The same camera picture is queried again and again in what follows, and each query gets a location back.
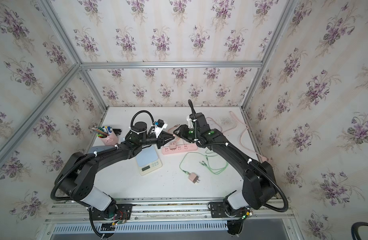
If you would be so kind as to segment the pink power strip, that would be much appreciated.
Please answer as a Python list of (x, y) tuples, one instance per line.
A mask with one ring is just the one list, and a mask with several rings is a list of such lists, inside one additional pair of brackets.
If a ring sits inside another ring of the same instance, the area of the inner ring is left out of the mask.
[(161, 153), (163, 155), (173, 155), (173, 154), (181, 154), (188, 152), (196, 152), (198, 150), (198, 146), (196, 144), (183, 144), (177, 145), (175, 150), (170, 150), (169, 147), (162, 147)]

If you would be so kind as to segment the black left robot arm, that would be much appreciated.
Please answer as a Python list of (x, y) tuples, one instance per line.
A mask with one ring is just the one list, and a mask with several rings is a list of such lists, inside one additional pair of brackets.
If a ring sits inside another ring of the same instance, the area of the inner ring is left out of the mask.
[(107, 150), (83, 154), (74, 153), (55, 180), (50, 198), (54, 201), (75, 201), (85, 207), (107, 214), (116, 211), (116, 201), (95, 187), (96, 174), (117, 162), (137, 156), (152, 145), (158, 149), (174, 140), (174, 135), (164, 131), (163, 120), (145, 122), (131, 120), (124, 141)]

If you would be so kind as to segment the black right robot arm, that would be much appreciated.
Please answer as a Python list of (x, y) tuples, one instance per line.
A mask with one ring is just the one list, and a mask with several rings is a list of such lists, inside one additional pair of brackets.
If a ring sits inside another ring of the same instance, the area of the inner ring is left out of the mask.
[(243, 179), (240, 191), (234, 191), (223, 199), (226, 213), (230, 216), (238, 210), (266, 207), (284, 213), (289, 209), (285, 193), (276, 182), (273, 167), (268, 162), (252, 159), (234, 146), (217, 129), (211, 129), (203, 113), (197, 113), (191, 100), (188, 100), (192, 113), (188, 125), (181, 125), (174, 133), (199, 148), (207, 148), (222, 157)]

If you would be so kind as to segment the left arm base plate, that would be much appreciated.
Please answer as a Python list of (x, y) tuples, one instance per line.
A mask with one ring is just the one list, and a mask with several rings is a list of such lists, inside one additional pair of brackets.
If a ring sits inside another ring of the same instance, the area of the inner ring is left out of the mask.
[(96, 208), (91, 210), (91, 219), (93, 221), (119, 221), (130, 220), (133, 204), (110, 205), (106, 210), (99, 211)]

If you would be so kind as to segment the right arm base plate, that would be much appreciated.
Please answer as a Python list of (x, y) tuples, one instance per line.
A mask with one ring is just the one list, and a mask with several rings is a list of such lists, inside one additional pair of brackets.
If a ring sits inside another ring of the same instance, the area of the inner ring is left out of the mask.
[(253, 214), (247, 207), (242, 207), (238, 210), (233, 209), (226, 201), (209, 202), (208, 210), (211, 212), (211, 216), (214, 219), (219, 218), (239, 218), (246, 219)]

